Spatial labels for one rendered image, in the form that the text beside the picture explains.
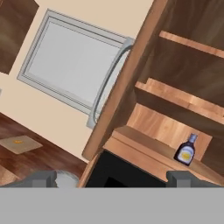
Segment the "beige cutting board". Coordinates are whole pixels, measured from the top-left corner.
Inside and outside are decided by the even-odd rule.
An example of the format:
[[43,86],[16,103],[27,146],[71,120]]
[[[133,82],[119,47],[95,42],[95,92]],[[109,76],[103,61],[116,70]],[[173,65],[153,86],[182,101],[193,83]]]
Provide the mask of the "beige cutting board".
[[[23,141],[23,143],[20,144],[13,143],[15,140],[21,140]],[[25,153],[27,151],[36,150],[42,147],[41,143],[33,140],[28,136],[14,136],[0,139],[0,145],[2,145],[4,148],[17,155]]]

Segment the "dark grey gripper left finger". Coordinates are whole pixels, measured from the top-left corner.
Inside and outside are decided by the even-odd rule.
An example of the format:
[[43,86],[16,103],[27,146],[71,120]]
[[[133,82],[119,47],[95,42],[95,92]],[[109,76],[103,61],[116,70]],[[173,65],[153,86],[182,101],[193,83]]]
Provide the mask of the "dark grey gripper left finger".
[[15,181],[4,187],[56,187],[56,171],[37,171],[20,181]]

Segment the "black appliance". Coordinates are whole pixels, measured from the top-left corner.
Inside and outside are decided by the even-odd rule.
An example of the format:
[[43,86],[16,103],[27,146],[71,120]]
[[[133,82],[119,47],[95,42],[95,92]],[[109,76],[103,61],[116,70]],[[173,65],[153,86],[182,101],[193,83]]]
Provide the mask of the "black appliance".
[[166,183],[105,150],[97,160],[86,187],[166,187]]

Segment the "open wooden cabinet with shelves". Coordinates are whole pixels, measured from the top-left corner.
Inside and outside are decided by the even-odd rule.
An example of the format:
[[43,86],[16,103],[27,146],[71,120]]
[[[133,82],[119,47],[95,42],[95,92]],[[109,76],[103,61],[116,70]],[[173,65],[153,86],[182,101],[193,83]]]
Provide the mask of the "open wooden cabinet with shelves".
[[[82,155],[86,186],[104,151],[168,182],[187,171],[224,186],[224,0],[154,0]],[[189,166],[174,159],[191,134]]]

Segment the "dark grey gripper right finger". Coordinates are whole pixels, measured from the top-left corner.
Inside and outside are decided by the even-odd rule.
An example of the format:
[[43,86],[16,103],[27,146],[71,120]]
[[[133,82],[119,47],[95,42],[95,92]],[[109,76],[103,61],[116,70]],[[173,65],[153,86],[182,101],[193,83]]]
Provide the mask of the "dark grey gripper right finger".
[[219,185],[197,178],[189,171],[168,171],[166,177],[167,187],[219,187]]

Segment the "dark condiment bottle yellow label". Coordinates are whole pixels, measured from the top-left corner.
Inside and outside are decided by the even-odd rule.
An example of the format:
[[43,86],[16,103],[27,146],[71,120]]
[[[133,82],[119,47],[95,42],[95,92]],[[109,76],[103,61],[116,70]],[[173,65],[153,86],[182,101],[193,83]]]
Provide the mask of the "dark condiment bottle yellow label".
[[182,143],[175,152],[174,159],[189,166],[195,155],[194,143],[197,139],[196,134],[191,134],[186,142]]

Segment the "dark wooden wall cabinet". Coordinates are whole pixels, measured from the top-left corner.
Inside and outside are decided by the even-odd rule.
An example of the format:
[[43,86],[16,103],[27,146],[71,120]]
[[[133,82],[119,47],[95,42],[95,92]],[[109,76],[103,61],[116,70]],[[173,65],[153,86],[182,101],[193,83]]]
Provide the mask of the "dark wooden wall cabinet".
[[38,8],[35,0],[0,0],[0,72],[10,73]]

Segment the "white plate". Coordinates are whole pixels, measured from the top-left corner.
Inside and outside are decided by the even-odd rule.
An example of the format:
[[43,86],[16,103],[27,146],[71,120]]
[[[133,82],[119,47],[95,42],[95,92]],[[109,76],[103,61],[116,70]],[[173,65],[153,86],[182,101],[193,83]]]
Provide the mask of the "white plate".
[[75,188],[79,183],[79,178],[71,172],[57,170],[55,182],[58,188]]

